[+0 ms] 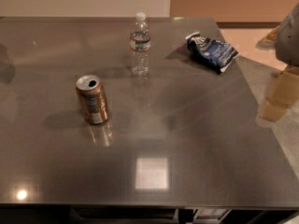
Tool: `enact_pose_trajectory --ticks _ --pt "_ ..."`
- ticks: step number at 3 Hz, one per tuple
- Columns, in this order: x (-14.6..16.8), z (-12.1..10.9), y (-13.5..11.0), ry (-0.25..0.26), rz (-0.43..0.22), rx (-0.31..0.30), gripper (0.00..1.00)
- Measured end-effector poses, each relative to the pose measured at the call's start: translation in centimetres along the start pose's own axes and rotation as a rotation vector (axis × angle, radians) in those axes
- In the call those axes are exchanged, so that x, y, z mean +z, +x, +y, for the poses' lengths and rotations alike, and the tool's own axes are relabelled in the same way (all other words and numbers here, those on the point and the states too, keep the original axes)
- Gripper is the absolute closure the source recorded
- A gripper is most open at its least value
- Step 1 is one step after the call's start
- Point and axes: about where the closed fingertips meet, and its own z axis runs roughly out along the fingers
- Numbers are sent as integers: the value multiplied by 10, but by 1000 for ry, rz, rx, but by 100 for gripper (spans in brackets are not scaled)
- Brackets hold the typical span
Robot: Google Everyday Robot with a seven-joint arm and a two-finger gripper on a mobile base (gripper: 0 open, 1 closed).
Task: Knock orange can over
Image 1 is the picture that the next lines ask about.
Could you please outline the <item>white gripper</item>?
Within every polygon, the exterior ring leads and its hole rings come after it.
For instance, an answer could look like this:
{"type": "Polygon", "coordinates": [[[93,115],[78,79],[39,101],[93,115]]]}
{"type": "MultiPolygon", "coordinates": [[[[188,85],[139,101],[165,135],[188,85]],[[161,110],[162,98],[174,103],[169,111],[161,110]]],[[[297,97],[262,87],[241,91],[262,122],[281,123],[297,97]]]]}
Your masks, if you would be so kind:
{"type": "Polygon", "coordinates": [[[273,76],[259,108],[259,117],[271,122],[282,119],[299,101],[299,3],[260,41],[263,46],[275,43],[277,59],[288,66],[273,76]]]}

